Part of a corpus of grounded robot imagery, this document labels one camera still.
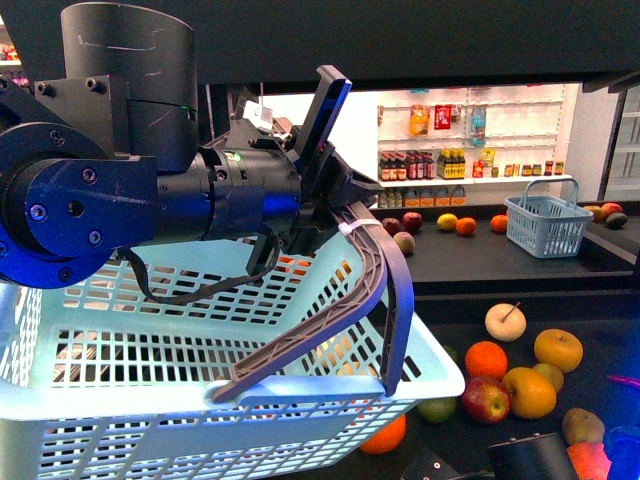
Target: red apple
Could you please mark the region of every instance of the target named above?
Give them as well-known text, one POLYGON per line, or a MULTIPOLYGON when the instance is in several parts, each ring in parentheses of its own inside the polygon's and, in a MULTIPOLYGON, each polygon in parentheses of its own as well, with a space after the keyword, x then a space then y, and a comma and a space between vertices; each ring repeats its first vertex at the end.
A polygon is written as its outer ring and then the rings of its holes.
POLYGON ((407 212, 402 217, 402 226, 405 232, 414 235, 422 226, 422 215, 418 212, 407 212))
POLYGON ((392 237, 402 230, 402 224, 397 218, 385 218, 382 220, 382 228, 384 228, 392 237))
POLYGON ((500 380, 484 375, 467 380, 460 402, 472 419, 485 425, 501 422, 511 410, 507 387, 500 380))
POLYGON ((410 255, 416 248, 416 241, 413 239, 410 233, 398 232, 393 236, 393 239, 400 247, 400 251, 405 255, 410 255))

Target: white tag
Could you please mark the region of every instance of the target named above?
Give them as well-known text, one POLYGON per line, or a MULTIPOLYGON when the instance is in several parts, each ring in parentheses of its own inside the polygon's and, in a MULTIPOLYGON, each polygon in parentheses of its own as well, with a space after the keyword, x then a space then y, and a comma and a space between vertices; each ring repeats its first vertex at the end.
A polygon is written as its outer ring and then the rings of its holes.
POLYGON ((247 100, 242 118, 249 120, 253 126, 265 133, 271 133, 273 128, 273 110, 263 107, 259 103, 247 100))

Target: white wall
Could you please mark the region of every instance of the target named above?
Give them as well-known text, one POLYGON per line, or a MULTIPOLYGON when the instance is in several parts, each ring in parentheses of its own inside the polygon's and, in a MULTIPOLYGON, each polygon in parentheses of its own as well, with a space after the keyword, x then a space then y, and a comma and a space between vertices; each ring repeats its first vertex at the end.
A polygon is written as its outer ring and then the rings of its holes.
MULTIPOLYGON (((302 125, 313 95, 264 97, 275 117, 287 117, 302 125)), ((329 141, 345 161, 360 173, 378 178, 378 93, 352 92, 347 96, 329 141)))
POLYGON ((606 89, 578 93, 566 171, 580 185, 580 202, 598 197, 617 102, 618 94, 606 89))

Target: pear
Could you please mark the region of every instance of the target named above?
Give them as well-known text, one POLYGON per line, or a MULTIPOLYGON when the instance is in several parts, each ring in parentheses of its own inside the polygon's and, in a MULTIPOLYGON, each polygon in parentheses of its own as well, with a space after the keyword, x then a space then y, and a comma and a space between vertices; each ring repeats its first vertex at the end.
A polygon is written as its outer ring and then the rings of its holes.
POLYGON ((595 413, 572 408, 562 419, 562 434, 569 445, 579 442, 600 443, 604 439, 604 423, 595 413))

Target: light blue basket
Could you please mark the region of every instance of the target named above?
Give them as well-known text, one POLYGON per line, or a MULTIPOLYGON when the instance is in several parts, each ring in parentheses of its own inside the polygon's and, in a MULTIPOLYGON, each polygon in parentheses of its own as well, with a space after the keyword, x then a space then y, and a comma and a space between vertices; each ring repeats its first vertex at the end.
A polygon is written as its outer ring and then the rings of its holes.
MULTIPOLYGON (((252 241, 137 249, 159 294, 244 273, 252 241)), ((61 290, 2 286, 0 479, 245 479, 336 463, 460 371, 419 318, 393 397, 365 318, 245 392, 212 404, 232 365, 343 296, 362 273, 340 235, 283 256, 259 286, 186 307, 148 302, 111 260, 61 290)))
POLYGON ((522 197, 505 200, 507 206, 507 238, 536 258, 574 257, 580 250, 587 224, 593 213, 579 207, 579 186, 574 179, 534 180, 522 197), (573 182, 567 200, 529 195, 529 189, 542 182, 573 182))

